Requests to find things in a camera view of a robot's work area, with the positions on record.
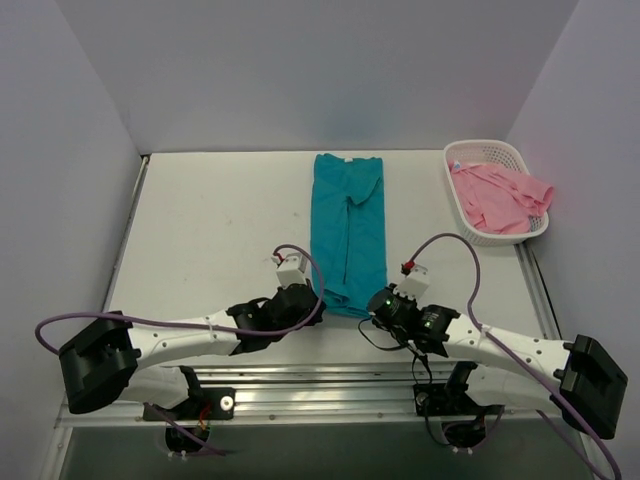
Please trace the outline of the teal t-shirt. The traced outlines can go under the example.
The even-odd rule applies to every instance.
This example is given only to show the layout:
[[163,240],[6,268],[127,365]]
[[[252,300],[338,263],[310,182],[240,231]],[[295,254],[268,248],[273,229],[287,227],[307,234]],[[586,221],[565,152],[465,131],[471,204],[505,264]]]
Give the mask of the teal t-shirt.
[[319,154],[313,166],[311,254],[330,314],[365,318],[387,285],[385,184],[380,158]]

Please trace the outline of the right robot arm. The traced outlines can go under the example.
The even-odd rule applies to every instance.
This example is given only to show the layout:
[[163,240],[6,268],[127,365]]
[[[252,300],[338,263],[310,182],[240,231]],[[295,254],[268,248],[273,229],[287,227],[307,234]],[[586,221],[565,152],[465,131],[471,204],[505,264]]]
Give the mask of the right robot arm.
[[446,415],[498,406],[561,415],[576,430],[611,440],[628,377],[595,339],[548,340],[483,325],[453,309],[419,307],[392,286],[367,306],[373,324],[419,357],[453,358]]

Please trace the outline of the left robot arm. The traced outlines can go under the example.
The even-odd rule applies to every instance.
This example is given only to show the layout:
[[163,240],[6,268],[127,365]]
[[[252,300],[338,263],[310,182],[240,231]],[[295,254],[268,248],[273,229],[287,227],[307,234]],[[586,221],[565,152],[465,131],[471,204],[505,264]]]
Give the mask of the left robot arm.
[[290,331],[321,322],[325,308],[309,284],[294,283],[271,298],[184,321],[136,322],[108,312],[59,350],[68,409],[87,414],[128,401],[176,420],[193,420],[205,408],[228,417],[230,411],[208,398],[183,360],[264,350]]

